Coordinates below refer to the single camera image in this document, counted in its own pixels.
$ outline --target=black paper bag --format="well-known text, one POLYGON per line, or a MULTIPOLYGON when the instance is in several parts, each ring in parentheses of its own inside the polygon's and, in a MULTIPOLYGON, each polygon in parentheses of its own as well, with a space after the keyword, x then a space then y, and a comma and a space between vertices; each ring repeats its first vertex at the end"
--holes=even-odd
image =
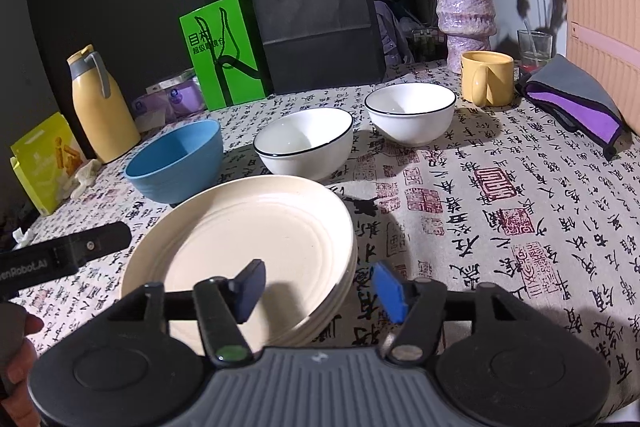
POLYGON ((379 82, 373 0, 253 0, 276 93, 379 82))

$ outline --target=finger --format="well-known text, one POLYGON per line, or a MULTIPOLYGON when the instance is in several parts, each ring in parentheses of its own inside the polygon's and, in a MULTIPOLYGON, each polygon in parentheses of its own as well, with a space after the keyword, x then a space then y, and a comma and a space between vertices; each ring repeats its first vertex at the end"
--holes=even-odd
POLYGON ((40 317, 29 314, 27 315, 27 320, 24 324, 24 334, 33 335, 34 333, 38 333, 43 327, 44 322, 40 317))
POLYGON ((9 362, 6 368, 6 375, 12 383, 20 383, 27 377, 33 367, 33 363, 38 358, 36 348, 29 339, 22 342, 22 346, 9 362))
POLYGON ((14 389, 12 395, 2 401, 2 406, 16 422, 27 416, 33 410, 33 403, 31 402, 31 398, 29 398, 27 383, 25 381, 20 382, 14 389))
POLYGON ((33 409, 31 412, 17 421, 15 421, 17 427, 40 427, 40 415, 33 409))

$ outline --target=yellow mug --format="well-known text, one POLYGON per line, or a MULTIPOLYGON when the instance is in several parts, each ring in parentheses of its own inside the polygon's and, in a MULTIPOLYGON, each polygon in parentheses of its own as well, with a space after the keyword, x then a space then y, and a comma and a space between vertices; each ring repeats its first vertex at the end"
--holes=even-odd
POLYGON ((477 107, 513 102, 513 58, 497 52, 462 54, 462 97, 477 107))

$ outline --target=green sign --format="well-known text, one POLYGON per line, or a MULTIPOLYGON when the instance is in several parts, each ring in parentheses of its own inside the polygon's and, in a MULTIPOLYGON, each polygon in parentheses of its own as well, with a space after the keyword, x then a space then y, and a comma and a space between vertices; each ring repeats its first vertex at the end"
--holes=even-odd
POLYGON ((245 20, 240 0, 220 0, 180 17, 209 110, 267 95, 266 68, 258 66, 245 20))

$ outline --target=vase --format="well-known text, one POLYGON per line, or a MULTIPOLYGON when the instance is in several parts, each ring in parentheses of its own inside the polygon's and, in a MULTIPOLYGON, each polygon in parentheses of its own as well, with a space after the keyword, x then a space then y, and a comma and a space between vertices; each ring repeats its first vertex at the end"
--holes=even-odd
POLYGON ((462 70, 462 54, 489 50, 489 37, 497 33, 494 0, 438 0, 438 26, 447 35, 447 65, 462 70))

